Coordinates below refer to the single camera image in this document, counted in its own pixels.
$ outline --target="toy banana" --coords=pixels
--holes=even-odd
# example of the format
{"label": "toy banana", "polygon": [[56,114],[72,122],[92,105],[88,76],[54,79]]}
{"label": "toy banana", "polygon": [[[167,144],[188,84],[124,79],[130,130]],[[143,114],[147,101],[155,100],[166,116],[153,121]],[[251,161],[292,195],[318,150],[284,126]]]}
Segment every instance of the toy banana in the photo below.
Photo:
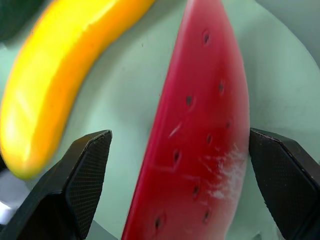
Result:
{"label": "toy banana", "polygon": [[18,178],[32,178],[48,164],[92,64],[154,1],[55,0],[48,6],[14,63],[1,103],[1,154]]}

